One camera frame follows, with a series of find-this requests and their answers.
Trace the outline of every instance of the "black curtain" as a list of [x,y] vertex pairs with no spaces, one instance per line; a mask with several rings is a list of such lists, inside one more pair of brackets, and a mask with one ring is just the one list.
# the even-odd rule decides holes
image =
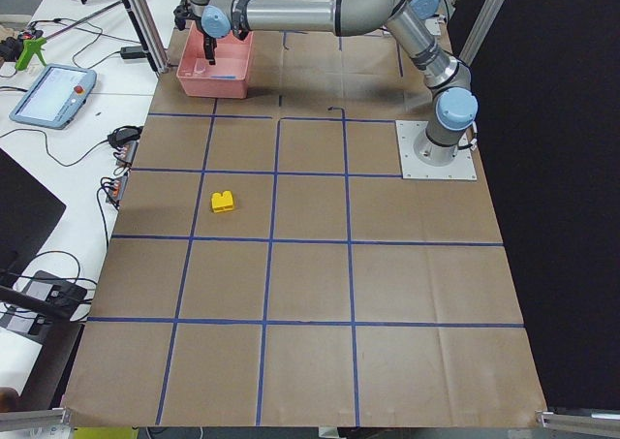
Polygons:
[[[449,25],[462,49],[484,0]],[[620,1],[506,0],[480,152],[547,404],[620,410]]]

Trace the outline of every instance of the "brown paper surface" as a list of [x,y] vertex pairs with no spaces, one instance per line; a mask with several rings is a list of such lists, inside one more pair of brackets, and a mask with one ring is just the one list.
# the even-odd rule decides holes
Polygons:
[[[421,74],[380,32],[254,44],[245,100],[160,77],[74,424],[533,425],[543,394],[478,152],[475,182],[399,176],[393,121],[430,111]],[[224,190],[235,210],[213,213]]]

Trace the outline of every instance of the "green clamp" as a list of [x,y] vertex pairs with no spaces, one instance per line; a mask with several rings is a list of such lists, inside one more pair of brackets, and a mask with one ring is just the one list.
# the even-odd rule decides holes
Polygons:
[[42,62],[44,66],[46,66],[46,61],[43,58],[43,54],[41,50],[43,49],[43,45],[45,45],[47,39],[45,37],[39,37],[38,39],[28,39],[23,41],[23,52],[19,56],[19,59],[15,63],[15,68],[18,71],[23,71],[30,64],[30,60],[32,56],[36,54],[39,56],[39,60]]

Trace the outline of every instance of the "table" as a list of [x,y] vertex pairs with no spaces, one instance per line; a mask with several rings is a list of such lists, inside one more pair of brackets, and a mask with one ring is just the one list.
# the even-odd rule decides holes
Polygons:
[[[383,34],[257,32],[254,53],[243,101],[158,82],[75,424],[533,425],[479,154],[474,182],[400,175],[394,120],[430,110],[418,71]],[[213,213],[223,190],[236,210]]]
[[[78,0],[44,0],[33,19],[69,17],[79,19],[103,8],[116,0],[88,0],[81,5]],[[173,28],[172,10],[179,0],[147,0],[160,31],[162,41],[168,44]],[[122,6],[111,10],[91,21],[104,28],[107,34],[136,40],[136,33]],[[57,25],[41,24],[46,34],[58,29]],[[92,35],[72,30],[53,39],[45,46],[44,57],[47,62],[71,65],[71,56]],[[89,64],[101,59],[110,52],[131,43],[101,38],[79,57],[80,64]],[[8,75],[10,63],[0,69],[0,74]],[[33,58],[27,70],[12,78],[2,78],[3,85],[27,88],[43,69],[38,59]],[[86,105],[75,120],[63,131],[46,130],[50,151],[63,161],[76,160],[96,142],[103,140],[114,128],[144,123],[152,99],[157,76],[145,60],[124,62],[111,58],[95,68],[98,74],[97,85]],[[14,92],[0,92],[0,136],[18,127],[8,117],[21,95]],[[110,176],[115,169],[112,150],[101,147],[89,155],[82,163],[62,168],[45,153],[43,136],[33,133],[15,133],[0,139],[0,147],[14,157],[25,169],[39,179],[47,189],[67,205],[59,225],[42,248],[46,250],[65,250],[76,255],[82,266],[82,277],[97,280],[106,255],[106,243],[102,217],[96,203],[95,192],[102,176]],[[116,211],[104,206],[104,214],[111,230],[116,219]],[[38,269],[58,276],[75,275],[75,264],[67,257],[55,254],[38,259],[24,273],[34,273]],[[16,283],[22,289],[26,280]],[[88,308],[82,305],[74,319],[85,316]],[[15,388],[23,387],[37,359],[41,346],[14,333],[0,329],[0,385]]]

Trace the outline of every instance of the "white desk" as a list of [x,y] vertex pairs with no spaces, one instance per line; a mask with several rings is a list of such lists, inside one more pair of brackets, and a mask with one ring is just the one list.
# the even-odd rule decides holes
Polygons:
[[[116,0],[88,0],[86,5],[82,5],[79,0],[44,0],[33,20],[56,17],[80,19],[114,1]],[[172,11],[179,1],[147,0],[165,46],[170,42],[174,27]],[[91,22],[102,27],[107,34],[133,41],[138,39],[122,5]],[[61,26],[55,24],[41,24],[39,28],[49,35],[59,27]],[[44,58],[48,63],[73,65],[73,54],[94,37],[80,30],[71,30],[45,45]],[[77,62],[81,66],[89,66],[111,52],[131,45],[135,44],[101,37],[77,58]],[[17,73],[12,78],[2,78],[0,84],[27,88],[42,69],[43,65],[34,57],[26,71]],[[7,75],[12,71],[12,64],[5,63],[0,74]],[[97,66],[95,71],[97,85],[74,121],[62,131],[46,129],[49,151],[64,162],[75,161],[116,127],[141,125],[146,119],[157,76],[145,59],[125,62],[115,55]],[[20,98],[20,93],[0,92],[0,136],[19,127],[34,127],[17,124],[9,119],[9,113]],[[106,242],[95,193],[99,188],[100,178],[111,176],[115,169],[113,150],[109,145],[102,145],[81,163],[63,168],[46,155],[42,134],[14,133],[0,139],[0,147],[67,206],[58,226],[41,251],[64,250],[73,253],[80,261],[81,276],[97,280],[106,255]],[[105,204],[104,195],[100,195],[108,232],[111,233],[116,211]],[[57,276],[70,277],[75,276],[76,264],[67,256],[49,254],[33,262],[24,274],[32,275],[40,269]],[[22,289],[26,282],[26,279],[19,279],[15,287]],[[90,289],[92,286],[85,283],[83,287]],[[85,316],[87,310],[85,305],[81,306],[74,319]],[[0,329],[0,386],[12,387],[21,392],[40,349],[39,344]]]

